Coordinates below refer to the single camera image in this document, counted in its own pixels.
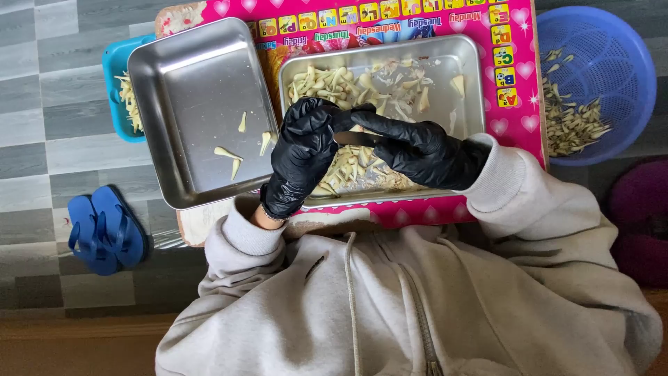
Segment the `blue flip-flop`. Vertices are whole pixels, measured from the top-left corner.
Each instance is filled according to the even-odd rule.
[[[105,185],[93,192],[92,202],[98,213],[98,227],[102,229],[103,247],[126,268],[139,264],[148,249],[148,239],[120,193]]]
[[[73,223],[67,241],[72,254],[83,260],[95,274],[110,276],[116,273],[118,261],[100,242],[100,229],[90,199],[86,196],[74,197],[67,203],[67,210]]]

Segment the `gloved hand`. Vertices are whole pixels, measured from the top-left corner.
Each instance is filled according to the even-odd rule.
[[[320,98],[302,98],[290,106],[283,118],[281,137],[271,153],[274,174],[260,189],[260,202],[273,219],[294,214],[327,173],[339,145],[334,134],[350,130],[351,113],[374,111],[365,104],[342,110]]]
[[[377,145],[373,152],[390,169],[425,187],[457,191],[469,188],[490,154],[486,145],[450,137],[431,121],[404,122],[368,111],[355,112],[351,119],[382,136],[407,143]]]

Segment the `knife blade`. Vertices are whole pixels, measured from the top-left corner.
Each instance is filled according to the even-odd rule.
[[[339,145],[355,145],[363,147],[375,147],[379,143],[387,143],[387,137],[364,132],[338,132],[334,134],[334,141]]]

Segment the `blue plastic basket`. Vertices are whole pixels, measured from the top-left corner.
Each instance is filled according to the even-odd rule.
[[[601,118],[613,126],[583,152],[550,158],[550,163],[593,165],[626,149],[647,125],[657,92],[654,63],[640,35],[612,13],[592,7],[553,9],[536,23],[542,56],[561,47],[562,58],[574,56],[548,75],[550,81],[578,105],[600,97]],[[541,64],[543,77],[559,61]]]
[[[125,109],[125,103],[121,102],[119,95],[121,90],[120,80],[114,78],[114,76],[123,76],[123,71],[128,70],[128,57],[135,48],[154,40],[156,40],[156,36],[152,34],[134,37],[112,43],[102,52],[102,70],[104,71],[104,83],[107,86],[109,107],[112,110],[114,130],[120,138],[129,143],[142,143],[146,141],[146,137],[139,130],[137,133],[133,133],[132,122],[127,118],[128,111]]]

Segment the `stainless steel tray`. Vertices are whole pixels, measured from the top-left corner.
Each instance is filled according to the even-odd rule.
[[[287,85],[297,73],[306,72],[307,66],[313,65],[318,69],[331,69],[345,66],[352,70],[355,77],[364,73],[366,68],[374,64],[385,64],[390,60],[404,61],[414,59],[425,69],[425,77],[431,78],[430,109],[427,112],[416,114],[412,118],[416,121],[432,120],[441,124],[448,134],[459,139],[485,131],[485,106],[482,96],[482,81],[480,73],[480,59],[476,43],[465,35],[448,35],[417,39],[400,43],[376,45],[367,48],[355,48],[322,54],[299,56],[288,60],[279,72],[279,88],[281,91],[281,108],[283,113],[289,107],[287,101]],[[394,78],[402,73],[407,76],[409,68],[398,67],[393,75],[383,76],[384,80]],[[450,80],[464,75],[465,98],[462,99]],[[389,90],[378,78],[373,75],[373,83],[381,92]],[[450,113],[457,115],[454,126],[450,128]],[[385,115],[400,118],[398,113],[387,105]],[[421,189],[419,191],[386,191],[381,187],[368,188],[368,185],[359,185],[358,188],[337,191],[341,196],[309,197],[304,202],[306,208],[329,207],[339,205],[353,205],[357,203],[397,201],[404,199],[419,199],[455,195],[451,191],[439,189]]]
[[[174,209],[253,191],[271,176],[273,144],[260,157],[261,135],[278,127],[250,34],[240,19],[221,19],[143,45],[128,59],[162,196]],[[234,181],[232,159],[215,147],[244,159]]]

